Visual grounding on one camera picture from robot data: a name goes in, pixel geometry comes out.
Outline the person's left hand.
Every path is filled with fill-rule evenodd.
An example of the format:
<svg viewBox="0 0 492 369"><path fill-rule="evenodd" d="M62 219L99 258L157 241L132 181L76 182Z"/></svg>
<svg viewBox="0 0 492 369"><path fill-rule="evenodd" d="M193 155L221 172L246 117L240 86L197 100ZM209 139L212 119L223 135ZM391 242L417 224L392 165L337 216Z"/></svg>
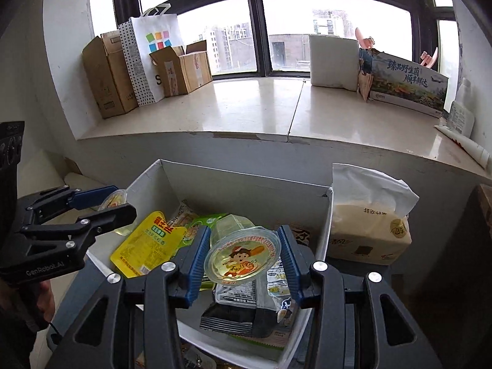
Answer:
<svg viewBox="0 0 492 369"><path fill-rule="evenodd" d="M51 322L55 313L50 281L11 288L1 281L1 308L22 318L42 317Z"/></svg>

